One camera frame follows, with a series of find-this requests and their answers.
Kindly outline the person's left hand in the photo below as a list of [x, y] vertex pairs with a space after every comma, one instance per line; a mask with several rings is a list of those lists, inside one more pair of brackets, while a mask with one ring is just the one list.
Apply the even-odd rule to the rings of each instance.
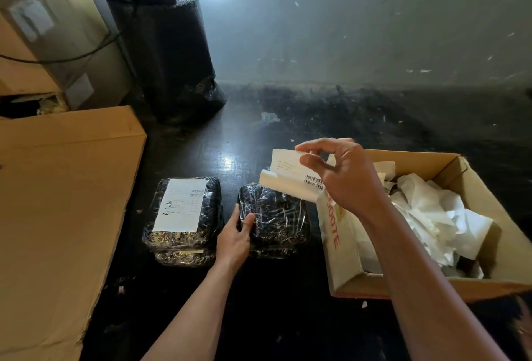
[[233, 275], [248, 258], [250, 250], [250, 235], [241, 234], [240, 209], [240, 205], [236, 203], [234, 211], [218, 235], [216, 243], [216, 266], [231, 271]]

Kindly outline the person's right hand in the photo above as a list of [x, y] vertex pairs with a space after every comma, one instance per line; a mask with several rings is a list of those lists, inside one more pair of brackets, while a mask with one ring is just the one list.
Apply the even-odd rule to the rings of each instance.
[[318, 138], [295, 150], [320, 156], [335, 172], [316, 172], [332, 199], [361, 220], [390, 205], [374, 165], [363, 147], [351, 138]]

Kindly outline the white shipping label sheet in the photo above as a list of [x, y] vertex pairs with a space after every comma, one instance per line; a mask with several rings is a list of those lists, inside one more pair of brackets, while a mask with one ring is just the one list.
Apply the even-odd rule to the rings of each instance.
[[262, 187], [316, 203], [324, 192], [320, 176], [303, 166], [300, 157], [305, 153], [289, 149], [273, 149], [270, 169], [260, 173]]

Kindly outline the person's left forearm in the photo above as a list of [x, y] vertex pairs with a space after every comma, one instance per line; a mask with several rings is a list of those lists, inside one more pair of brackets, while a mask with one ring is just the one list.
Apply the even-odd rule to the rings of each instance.
[[228, 294], [246, 257], [218, 257], [141, 361], [214, 361]]

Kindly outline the person's right forearm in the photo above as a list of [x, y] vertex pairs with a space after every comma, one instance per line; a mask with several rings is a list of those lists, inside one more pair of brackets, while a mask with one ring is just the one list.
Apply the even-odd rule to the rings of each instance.
[[412, 361], [510, 361], [389, 198], [363, 210]]

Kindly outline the black wrapped parcel with label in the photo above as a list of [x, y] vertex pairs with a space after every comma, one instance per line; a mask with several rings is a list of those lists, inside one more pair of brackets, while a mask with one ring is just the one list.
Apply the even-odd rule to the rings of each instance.
[[211, 251], [223, 218], [218, 178], [166, 178], [157, 186], [142, 240], [156, 254]]

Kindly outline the pile of white backing paper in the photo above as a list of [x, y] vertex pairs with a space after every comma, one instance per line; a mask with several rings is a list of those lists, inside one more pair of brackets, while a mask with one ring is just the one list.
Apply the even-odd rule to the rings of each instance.
[[447, 277], [483, 279], [478, 261], [493, 220], [464, 205], [461, 196], [410, 173], [396, 176], [395, 162], [374, 163], [384, 192]]

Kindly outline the black bubble wrap roll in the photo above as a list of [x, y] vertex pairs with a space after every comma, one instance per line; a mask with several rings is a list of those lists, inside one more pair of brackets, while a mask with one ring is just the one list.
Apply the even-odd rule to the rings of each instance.
[[225, 106], [199, 0], [106, 1], [158, 122], [201, 124]]

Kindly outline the large flat cardboard box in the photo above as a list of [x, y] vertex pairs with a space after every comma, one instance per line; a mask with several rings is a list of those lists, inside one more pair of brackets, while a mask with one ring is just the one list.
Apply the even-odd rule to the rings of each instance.
[[147, 135], [130, 106], [0, 120], [0, 361], [78, 361]]

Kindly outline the open cardboard box red print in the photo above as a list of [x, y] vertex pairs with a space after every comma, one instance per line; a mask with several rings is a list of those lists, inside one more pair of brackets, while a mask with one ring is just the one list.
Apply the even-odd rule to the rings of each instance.
[[[449, 279], [465, 302], [532, 290], [532, 242], [463, 156], [377, 149], [366, 153], [373, 162], [394, 161], [397, 176], [414, 173], [457, 193], [466, 208], [493, 220], [478, 254], [487, 278]], [[338, 209], [327, 192], [318, 197], [316, 207], [331, 296], [389, 300], [382, 274], [368, 274], [362, 268], [354, 229], [359, 220]]]

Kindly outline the taped brown cardboard box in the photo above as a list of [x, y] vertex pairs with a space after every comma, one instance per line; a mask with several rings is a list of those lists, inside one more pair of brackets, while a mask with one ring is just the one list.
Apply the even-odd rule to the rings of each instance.
[[134, 79], [93, 0], [0, 0], [0, 98], [117, 106]]

